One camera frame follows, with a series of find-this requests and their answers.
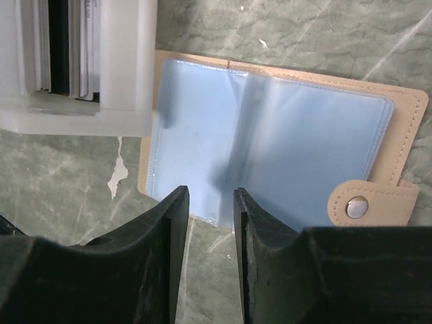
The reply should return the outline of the beige card holder wallet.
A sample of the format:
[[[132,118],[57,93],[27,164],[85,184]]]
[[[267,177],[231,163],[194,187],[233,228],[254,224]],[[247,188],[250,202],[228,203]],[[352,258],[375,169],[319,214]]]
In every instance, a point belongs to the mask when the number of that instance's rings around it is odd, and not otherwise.
[[[281,222],[406,225],[419,187],[401,179],[427,93],[298,70],[157,51],[153,132],[138,189],[185,185],[190,213],[233,224],[246,189]]]

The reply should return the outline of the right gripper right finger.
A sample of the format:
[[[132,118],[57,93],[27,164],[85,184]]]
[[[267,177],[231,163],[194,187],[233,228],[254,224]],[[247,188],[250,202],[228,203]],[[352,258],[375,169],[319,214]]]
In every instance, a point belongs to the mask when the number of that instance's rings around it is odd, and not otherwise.
[[[245,323],[430,323],[429,227],[296,232],[234,191]]]

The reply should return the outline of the white card tray box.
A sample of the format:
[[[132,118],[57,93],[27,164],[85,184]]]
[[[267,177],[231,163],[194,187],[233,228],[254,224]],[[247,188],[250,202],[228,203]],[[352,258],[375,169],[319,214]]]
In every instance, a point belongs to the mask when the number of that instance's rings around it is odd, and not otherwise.
[[[151,132],[156,1],[2,1],[1,129]]]

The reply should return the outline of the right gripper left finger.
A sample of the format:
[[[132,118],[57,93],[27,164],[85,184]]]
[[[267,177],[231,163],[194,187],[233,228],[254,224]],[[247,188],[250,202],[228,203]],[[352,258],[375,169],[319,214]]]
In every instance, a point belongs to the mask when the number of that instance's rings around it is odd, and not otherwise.
[[[28,236],[1,220],[2,323],[174,323],[189,191],[85,245]]]

